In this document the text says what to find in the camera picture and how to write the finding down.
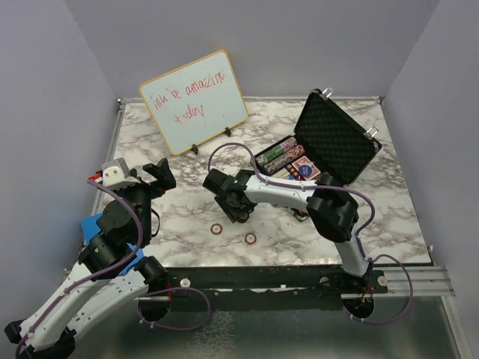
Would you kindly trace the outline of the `blue small blind button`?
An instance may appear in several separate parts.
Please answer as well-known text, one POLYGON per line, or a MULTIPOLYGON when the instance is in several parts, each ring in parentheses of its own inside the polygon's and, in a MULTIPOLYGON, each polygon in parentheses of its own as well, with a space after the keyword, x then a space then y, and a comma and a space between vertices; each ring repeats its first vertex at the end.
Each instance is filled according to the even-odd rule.
POLYGON ((312 168, 308 165, 302 165, 299 167, 299 172, 303 177, 309 177, 312 174, 312 168))

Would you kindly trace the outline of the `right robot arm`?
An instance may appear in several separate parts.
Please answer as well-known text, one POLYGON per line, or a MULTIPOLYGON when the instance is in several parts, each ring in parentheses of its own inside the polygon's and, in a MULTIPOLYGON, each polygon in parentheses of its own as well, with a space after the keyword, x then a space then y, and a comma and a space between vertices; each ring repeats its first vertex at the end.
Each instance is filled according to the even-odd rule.
POLYGON ((345 287, 361 292, 370 285, 372 265, 353 238, 359 205, 352 192, 332 176, 325 175, 318 181, 292 181, 263 177, 249 170, 241 170, 233 177, 212 169, 203 187, 215 195, 215 201, 233 223, 247 221, 259 203, 307 213, 317 232, 335 244, 345 272, 345 287))

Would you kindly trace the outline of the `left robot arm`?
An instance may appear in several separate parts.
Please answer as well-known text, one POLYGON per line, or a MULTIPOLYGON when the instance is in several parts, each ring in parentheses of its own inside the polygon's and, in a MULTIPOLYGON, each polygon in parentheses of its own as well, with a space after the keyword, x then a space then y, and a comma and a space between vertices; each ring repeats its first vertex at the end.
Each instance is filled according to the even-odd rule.
POLYGON ((167 159, 142 169, 152 182, 122 158, 105 163, 88 179, 113 200, 96 219, 93 236, 64 282, 33 315, 5 327, 17 358, 67 358, 89 325, 128 299, 166 288, 167 271, 141 250, 152 239, 152 201, 175 188, 176 180, 167 159))

